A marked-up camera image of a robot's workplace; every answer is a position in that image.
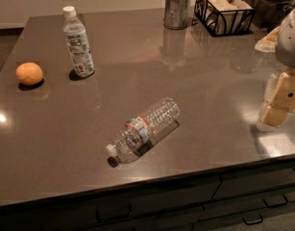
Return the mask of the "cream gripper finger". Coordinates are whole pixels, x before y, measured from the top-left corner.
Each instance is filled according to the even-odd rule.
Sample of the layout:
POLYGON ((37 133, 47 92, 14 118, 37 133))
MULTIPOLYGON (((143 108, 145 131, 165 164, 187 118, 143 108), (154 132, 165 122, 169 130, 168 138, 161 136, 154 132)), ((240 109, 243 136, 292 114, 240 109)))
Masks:
POLYGON ((275 88, 279 80, 279 75, 272 73, 267 81, 265 92, 264 92, 264 102, 270 103, 273 100, 275 93, 275 88))
POLYGON ((277 109, 269 105, 268 103, 263 103, 259 115, 258 122, 272 127, 278 127, 282 125, 289 117, 290 112, 277 109))

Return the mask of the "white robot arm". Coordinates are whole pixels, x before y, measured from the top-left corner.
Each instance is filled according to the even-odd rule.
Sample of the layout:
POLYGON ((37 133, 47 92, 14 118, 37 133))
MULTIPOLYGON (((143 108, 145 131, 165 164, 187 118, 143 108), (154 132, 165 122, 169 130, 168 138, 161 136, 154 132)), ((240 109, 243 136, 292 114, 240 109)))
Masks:
POLYGON ((257 123, 263 131, 281 126, 295 110, 295 7, 279 27, 275 53, 287 70, 272 74, 267 82, 257 123))

